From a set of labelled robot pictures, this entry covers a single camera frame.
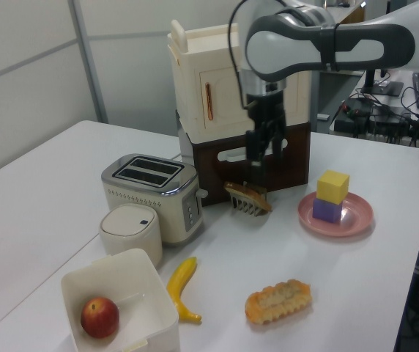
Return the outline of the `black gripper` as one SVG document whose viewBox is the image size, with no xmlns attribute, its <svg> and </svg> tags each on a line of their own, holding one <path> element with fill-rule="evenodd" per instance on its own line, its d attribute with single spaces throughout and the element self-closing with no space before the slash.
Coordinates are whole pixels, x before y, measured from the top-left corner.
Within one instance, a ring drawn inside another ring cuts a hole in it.
<svg viewBox="0 0 419 352">
<path fill-rule="evenodd" d="M 252 183 L 265 183 L 264 153 L 265 144 L 272 142 L 272 154 L 282 158 L 286 118 L 283 105 L 283 92 L 269 95 L 246 95 L 248 116 L 254 126 L 245 134 L 246 158 L 250 162 Z"/>
</svg>

